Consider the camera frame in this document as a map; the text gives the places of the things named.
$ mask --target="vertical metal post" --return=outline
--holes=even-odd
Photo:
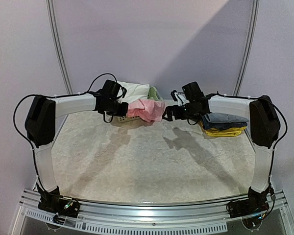
[[[258,7],[259,7],[259,0],[254,0],[253,6],[252,6],[252,11],[250,14],[250,22],[249,22],[249,27],[248,27],[248,33],[247,33],[247,38],[246,38],[246,45],[244,49],[244,55],[243,55],[243,61],[241,64],[241,69],[239,73],[238,80],[236,82],[233,95],[238,95],[242,86],[244,74],[246,71],[247,63],[248,63],[248,58],[250,55],[251,51],[251,45],[254,37],[254,32],[255,32],[255,27],[256,27],[256,20],[257,20],[257,14],[258,14]]]
[[[60,70],[62,73],[64,85],[67,90],[67,93],[73,94],[73,89],[72,89],[71,82],[69,79],[68,71],[65,66],[62,48],[61,48],[61,44],[60,44],[60,39],[59,39],[59,34],[58,34],[58,29],[57,29],[55,14],[54,14],[53,0],[47,0],[47,10],[48,10],[48,14],[49,14],[49,21],[50,21],[50,26],[51,26],[54,47],[55,47],[55,51],[56,51],[56,54],[58,57],[58,62],[59,62]]]

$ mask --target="perforated metal strip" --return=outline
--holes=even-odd
[[[36,211],[27,209],[26,216],[54,224],[52,222],[52,215],[43,211]],[[83,232],[89,232],[99,235],[209,235],[227,232],[226,223],[218,223],[206,226],[196,226],[190,228],[121,228],[112,226],[102,226],[90,223],[88,221],[77,221],[75,227],[63,225],[63,227],[75,229]]]

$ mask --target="yellow folded cloth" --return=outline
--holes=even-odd
[[[235,137],[239,136],[243,130],[246,129],[246,126],[244,127],[239,127],[239,128],[229,128],[224,131],[217,130],[215,128],[211,128],[209,130],[204,130],[202,127],[202,122],[199,123],[202,131],[208,135],[208,136],[213,136],[213,137]]]

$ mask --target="green basket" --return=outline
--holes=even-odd
[[[160,94],[158,93],[157,89],[155,87],[150,87],[149,88],[149,93],[148,93],[148,99],[153,99],[155,101],[159,101],[159,100],[163,100],[163,98],[160,96]],[[135,116],[135,117],[118,117],[118,122],[122,123],[122,122],[127,122],[127,121],[134,121],[140,119],[139,116]]]

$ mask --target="beige surface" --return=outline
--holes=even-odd
[[[255,156],[245,134],[205,136],[186,121],[107,124],[69,115],[52,149],[62,195],[115,202],[189,202],[246,193]]]

